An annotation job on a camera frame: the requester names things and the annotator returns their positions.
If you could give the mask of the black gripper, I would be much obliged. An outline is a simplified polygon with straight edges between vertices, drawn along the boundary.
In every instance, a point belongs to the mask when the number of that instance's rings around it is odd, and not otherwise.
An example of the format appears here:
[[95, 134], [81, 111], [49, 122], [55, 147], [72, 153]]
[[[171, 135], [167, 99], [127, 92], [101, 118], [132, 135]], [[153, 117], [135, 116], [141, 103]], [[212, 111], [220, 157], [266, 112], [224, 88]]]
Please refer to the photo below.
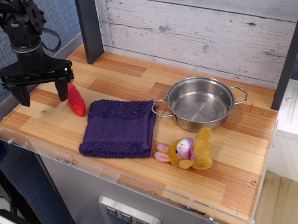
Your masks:
[[68, 82], [73, 78], [72, 62], [48, 56], [43, 48], [17, 53], [18, 61], [0, 69], [1, 85], [8, 87], [22, 106], [30, 106], [27, 85], [54, 82], [61, 102], [68, 98]]

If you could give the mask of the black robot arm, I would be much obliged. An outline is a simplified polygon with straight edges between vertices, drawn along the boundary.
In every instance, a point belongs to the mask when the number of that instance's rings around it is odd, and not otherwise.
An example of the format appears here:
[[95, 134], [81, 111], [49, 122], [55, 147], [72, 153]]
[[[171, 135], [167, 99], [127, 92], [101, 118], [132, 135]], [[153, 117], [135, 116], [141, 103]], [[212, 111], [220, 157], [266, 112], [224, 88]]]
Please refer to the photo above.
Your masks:
[[54, 82], [59, 98], [68, 98], [68, 83], [74, 78], [71, 61], [45, 53], [40, 36], [54, 32], [44, 27], [46, 19], [33, 0], [0, 0], [0, 27], [7, 34], [17, 62], [0, 69], [3, 88], [23, 106], [30, 105], [28, 86]]

